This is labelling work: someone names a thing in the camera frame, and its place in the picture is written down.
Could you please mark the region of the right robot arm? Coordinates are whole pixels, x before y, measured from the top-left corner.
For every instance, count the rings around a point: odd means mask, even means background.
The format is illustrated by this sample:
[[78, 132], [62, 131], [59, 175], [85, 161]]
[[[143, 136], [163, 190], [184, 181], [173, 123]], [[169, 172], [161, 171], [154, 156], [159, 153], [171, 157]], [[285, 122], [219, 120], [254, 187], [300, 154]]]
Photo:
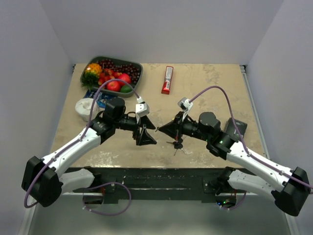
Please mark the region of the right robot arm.
[[227, 170], [217, 180], [221, 191], [252, 192], [273, 201], [291, 216], [300, 214], [311, 193], [304, 169], [282, 166], [248, 149], [243, 142], [221, 130], [221, 123], [212, 112], [201, 113], [198, 121], [183, 118], [183, 114], [179, 112], [158, 130], [176, 141], [180, 141], [183, 135], [205, 141], [211, 154], [238, 164], [251, 173]]

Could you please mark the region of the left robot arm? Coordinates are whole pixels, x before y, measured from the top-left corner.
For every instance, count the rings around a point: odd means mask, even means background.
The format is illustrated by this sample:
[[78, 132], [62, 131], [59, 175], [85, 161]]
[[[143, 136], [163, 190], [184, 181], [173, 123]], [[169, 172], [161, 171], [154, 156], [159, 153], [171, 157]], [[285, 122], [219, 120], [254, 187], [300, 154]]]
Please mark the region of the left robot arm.
[[96, 192], [101, 188], [100, 178], [88, 169], [79, 170], [73, 176], [63, 178], [67, 169], [92, 149], [100, 146], [115, 134], [117, 129], [131, 131], [137, 146], [156, 144], [157, 141], [147, 132], [155, 126], [147, 115], [148, 104], [141, 97], [137, 99], [134, 117], [125, 113], [125, 101], [121, 98], [110, 100], [103, 111], [100, 111], [87, 124], [86, 128], [63, 147], [42, 158], [36, 156], [26, 163], [22, 189], [25, 190], [24, 207], [32, 197], [43, 207], [52, 205], [61, 194], [68, 190], [86, 188]]

